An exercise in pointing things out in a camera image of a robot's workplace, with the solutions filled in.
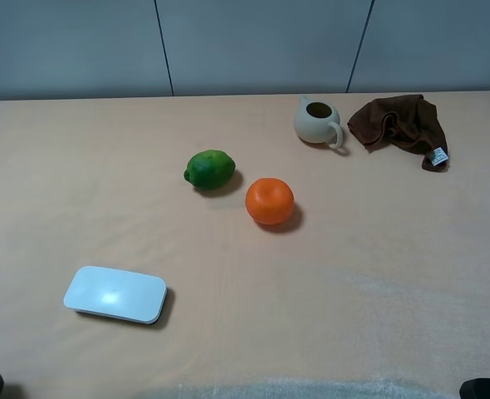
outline white tag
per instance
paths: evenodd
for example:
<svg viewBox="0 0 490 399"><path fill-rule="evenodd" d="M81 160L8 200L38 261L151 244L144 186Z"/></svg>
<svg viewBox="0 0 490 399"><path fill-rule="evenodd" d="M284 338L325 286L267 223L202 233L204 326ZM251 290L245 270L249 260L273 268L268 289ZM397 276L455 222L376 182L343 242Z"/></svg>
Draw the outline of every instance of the white tag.
<svg viewBox="0 0 490 399"><path fill-rule="evenodd" d="M438 164L442 164L446 160L449 160L449 158L444 152L443 147L439 147L429 155L429 160L431 160L431 165L437 166Z"/></svg>

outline orange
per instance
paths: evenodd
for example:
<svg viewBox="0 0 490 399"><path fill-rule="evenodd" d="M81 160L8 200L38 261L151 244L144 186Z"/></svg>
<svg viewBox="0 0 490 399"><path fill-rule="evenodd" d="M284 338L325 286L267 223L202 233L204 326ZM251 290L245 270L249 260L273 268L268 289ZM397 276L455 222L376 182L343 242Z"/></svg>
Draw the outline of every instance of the orange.
<svg viewBox="0 0 490 399"><path fill-rule="evenodd" d="M256 180L249 187L245 205L248 213L260 224L279 224L293 211L293 192L279 179Z"/></svg>

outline green lime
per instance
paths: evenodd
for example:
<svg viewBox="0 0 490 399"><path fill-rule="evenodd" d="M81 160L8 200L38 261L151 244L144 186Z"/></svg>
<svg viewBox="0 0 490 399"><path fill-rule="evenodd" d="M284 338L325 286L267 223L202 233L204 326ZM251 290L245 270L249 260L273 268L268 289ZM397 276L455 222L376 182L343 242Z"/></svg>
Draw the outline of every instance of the green lime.
<svg viewBox="0 0 490 399"><path fill-rule="evenodd" d="M184 178L194 187L214 190L227 183L235 169L236 164L223 151L206 150L189 160Z"/></svg>

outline ceramic teapot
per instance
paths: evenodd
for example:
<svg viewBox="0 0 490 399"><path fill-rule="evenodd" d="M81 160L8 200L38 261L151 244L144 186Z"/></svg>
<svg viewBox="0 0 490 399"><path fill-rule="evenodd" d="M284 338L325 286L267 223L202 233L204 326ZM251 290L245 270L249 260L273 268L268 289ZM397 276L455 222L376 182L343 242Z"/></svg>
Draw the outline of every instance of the ceramic teapot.
<svg viewBox="0 0 490 399"><path fill-rule="evenodd" d="M343 144L343 130L339 112L324 102L311 101L301 96L293 127L298 136L308 143L326 143L335 150Z"/></svg>

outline brown towel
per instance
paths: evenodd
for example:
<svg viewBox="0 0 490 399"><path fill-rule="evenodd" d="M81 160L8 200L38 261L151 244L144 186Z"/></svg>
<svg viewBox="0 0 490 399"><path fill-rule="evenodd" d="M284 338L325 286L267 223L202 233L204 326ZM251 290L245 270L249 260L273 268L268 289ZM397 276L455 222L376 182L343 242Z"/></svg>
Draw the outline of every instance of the brown towel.
<svg viewBox="0 0 490 399"><path fill-rule="evenodd" d="M422 169L440 172L448 163L431 163L434 150L441 147L448 154L448 145L437 108L420 94L373 100L350 118L348 127L368 150L387 140L402 150L424 154Z"/></svg>

